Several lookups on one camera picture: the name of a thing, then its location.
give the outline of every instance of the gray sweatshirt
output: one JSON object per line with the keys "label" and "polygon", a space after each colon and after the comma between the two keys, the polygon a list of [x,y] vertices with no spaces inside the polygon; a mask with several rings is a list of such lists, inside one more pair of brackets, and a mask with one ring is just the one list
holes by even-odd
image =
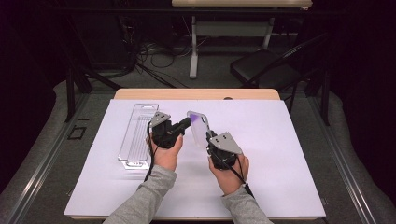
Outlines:
{"label": "gray sweatshirt", "polygon": [[[154,165],[148,180],[143,182],[134,195],[114,211],[104,224],[150,223],[166,192],[174,186],[176,177],[175,172]],[[230,210],[235,224],[272,223],[243,187],[221,197],[221,200]]]}

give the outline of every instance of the gray floor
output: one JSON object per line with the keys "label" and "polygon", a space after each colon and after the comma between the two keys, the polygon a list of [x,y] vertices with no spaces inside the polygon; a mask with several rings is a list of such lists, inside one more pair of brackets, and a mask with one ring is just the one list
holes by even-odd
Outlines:
{"label": "gray floor", "polygon": [[[222,39],[220,42],[224,46],[233,45],[243,50],[230,52],[225,48],[221,49],[222,53],[215,54],[212,52],[219,51],[219,49],[211,46],[210,40],[206,41],[200,50],[197,79],[189,79],[190,57],[188,56],[177,57],[169,67],[156,70],[172,75],[191,88],[239,87],[237,80],[229,74],[229,63],[244,52],[257,47],[246,46],[246,43],[241,40],[230,42],[233,40]],[[281,51],[283,41],[282,38],[274,38],[270,48]],[[170,62],[166,60],[169,60],[168,56],[161,54],[153,58],[155,63]],[[145,65],[155,69],[149,61],[146,61]],[[128,76],[113,80],[123,87],[165,88],[164,85],[159,84],[146,73],[139,73],[138,70]],[[69,124],[64,123],[66,118],[65,84],[61,83],[55,88],[57,102],[49,121],[20,170],[0,195],[0,223],[9,221],[10,223],[101,223],[98,220],[75,221],[63,216],[64,207],[68,201],[67,194],[76,184],[80,168],[85,161],[84,155],[88,153],[108,101],[114,95],[113,90],[96,80],[92,80],[92,85],[94,91],[90,95],[77,92],[80,110]],[[319,195],[327,202],[324,208],[329,223],[394,223],[395,207],[373,183],[350,144],[341,101],[334,94],[331,94],[330,100],[331,127],[323,126],[321,120],[317,118],[317,98],[306,98],[299,93],[291,113]],[[73,125],[88,127],[83,140],[66,139]],[[350,175],[343,175],[345,169]],[[357,192],[363,196],[364,201],[356,201],[354,194]],[[305,222],[277,220],[275,223]],[[316,220],[308,223],[324,222]]]}

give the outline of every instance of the person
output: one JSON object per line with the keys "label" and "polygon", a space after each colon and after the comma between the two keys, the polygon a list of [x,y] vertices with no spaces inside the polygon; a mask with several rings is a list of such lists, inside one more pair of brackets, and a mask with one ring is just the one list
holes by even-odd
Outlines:
{"label": "person", "polygon": [[[116,209],[105,220],[105,224],[150,223],[163,197],[174,186],[177,178],[177,155],[183,146],[183,135],[180,135],[175,145],[169,149],[157,147],[152,141],[151,145],[155,149],[155,156],[148,180],[139,185],[134,195]],[[238,158],[240,162],[236,162],[233,168],[239,174],[243,172],[241,175],[246,180],[249,160],[244,155],[238,155]],[[224,193],[221,197],[222,203],[230,211],[235,224],[272,223],[257,205],[256,200],[247,193],[241,179],[230,170],[216,169],[210,157],[208,163]]]}

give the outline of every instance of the chair leg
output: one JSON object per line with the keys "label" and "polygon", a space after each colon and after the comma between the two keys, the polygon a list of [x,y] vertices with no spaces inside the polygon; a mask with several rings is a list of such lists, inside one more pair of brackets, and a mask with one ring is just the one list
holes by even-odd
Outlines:
{"label": "chair leg", "polygon": [[291,113],[291,109],[292,109],[292,107],[293,107],[294,97],[295,97],[296,92],[297,92],[297,85],[298,85],[298,83],[295,83],[295,84],[293,85],[293,92],[292,92],[292,94],[291,94],[291,99],[290,99],[290,103],[289,103],[289,114]]}

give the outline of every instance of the table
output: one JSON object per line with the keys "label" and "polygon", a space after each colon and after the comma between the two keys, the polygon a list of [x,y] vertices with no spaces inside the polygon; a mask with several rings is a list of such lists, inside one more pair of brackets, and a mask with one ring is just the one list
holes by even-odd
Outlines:
{"label": "table", "polygon": [[[174,7],[310,7],[311,0],[172,0]],[[275,18],[267,21],[197,21],[191,22],[191,67],[190,78],[197,78],[198,49],[197,36],[263,36],[262,48],[267,49]]]}
{"label": "table", "polygon": [[[233,100],[222,100],[230,97]],[[208,116],[213,130],[230,131],[245,154],[250,155],[247,180],[269,218],[326,216],[288,110],[275,90],[263,89],[117,91],[66,206],[66,216],[106,218],[142,182],[117,161],[132,108],[141,103],[159,104],[160,111],[171,114],[173,122],[185,117],[188,109],[202,112]],[[265,147],[257,148],[252,138],[265,142]],[[230,219],[219,199],[221,190],[216,178],[207,168],[207,154],[193,143],[190,129],[186,130],[183,148],[177,182],[165,196],[155,219]]]}

